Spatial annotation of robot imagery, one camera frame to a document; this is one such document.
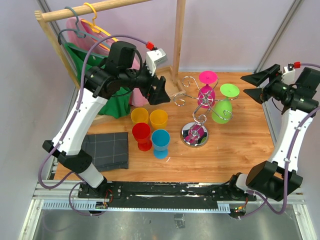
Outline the yellow wine glass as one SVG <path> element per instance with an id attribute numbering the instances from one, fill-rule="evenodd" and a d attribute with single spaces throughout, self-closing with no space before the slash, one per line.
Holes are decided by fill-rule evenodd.
<path id="1" fill-rule="evenodd" d="M 149 123 L 149 112 L 143 108 L 143 107 L 137 107 L 132 110 L 130 114 L 131 121 L 133 124 L 138 124 L 138 123 Z"/>
<path id="2" fill-rule="evenodd" d="M 165 129 L 168 122 L 168 114 L 162 109 L 156 109 L 151 112 L 150 123 L 155 130 Z"/>

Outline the red wine glass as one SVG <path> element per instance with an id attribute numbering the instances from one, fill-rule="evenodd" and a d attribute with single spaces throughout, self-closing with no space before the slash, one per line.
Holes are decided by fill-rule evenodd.
<path id="1" fill-rule="evenodd" d="M 137 146 L 140 151 L 147 152 L 152 148 L 151 129 L 144 122 L 137 123 L 132 128 L 132 135 L 137 141 Z"/>

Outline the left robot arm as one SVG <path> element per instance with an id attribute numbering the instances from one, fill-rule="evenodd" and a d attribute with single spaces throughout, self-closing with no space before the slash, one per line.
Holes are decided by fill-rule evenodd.
<path id="1" fill-rule="evenodd" d="M 136 46 L 116 41 L 109 54 L 97 66 L 82 69 L 77 100 L 61 130 L 42 147 L 67 169 L 79 175 L 96 198 L 107 193 L 107 179 L 93 164 L 93 158 L 82 150 L 82 142 L 96 115 L 108 100 L 120 90 L 138 88 L 150 105 L 170 102 L 165 77 L 157 77 L 157 65 L 167 60 L 161 48 L 151 48 L 139 69 L 133 69 Z"/>

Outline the blue wine glass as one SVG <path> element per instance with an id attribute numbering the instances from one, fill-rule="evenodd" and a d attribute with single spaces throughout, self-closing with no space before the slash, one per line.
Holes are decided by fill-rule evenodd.
<path id="1" fill-rule="evenodd" d="M 164 129 L 157 129 L 151 135 L 153 154 L 157 159 L 165 159 L 168 156 L 170 134 Z"/>

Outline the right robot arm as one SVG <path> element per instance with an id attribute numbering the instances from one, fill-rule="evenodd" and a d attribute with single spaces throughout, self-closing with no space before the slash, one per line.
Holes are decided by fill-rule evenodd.
<path id="1" fill-rule="evenodd" d="M 296 61 L 281 70 L 280 65 L 274 64 L 241 79 L 255 86 L 244 93 L 257 103 L 275 99 L 282 104 L 281 128 L 269 159 L 255 165 L 248 174 L 233 175 L 226 193 L 230 199 L 238 200 L 245 193 L 256 191 L 279 202 L 303 181 L 297 174 L 298 157 L 307 129 L 319 109 L 314 96 L 320 84 L 320 67 Z"/>

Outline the green wine glass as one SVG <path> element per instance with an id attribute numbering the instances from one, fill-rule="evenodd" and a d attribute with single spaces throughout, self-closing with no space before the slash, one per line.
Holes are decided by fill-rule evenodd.
<path id="1" fill-rule="evenodd" d="M 225 83 L 220 86 L 220 93 L 224 99 L 218 99 L 212 109 L 212 120 L 218 124 L 226 124 L 233 118 L 233 107 L 231 101 L 238 98 L 239 88 L 231 83 Z"/>

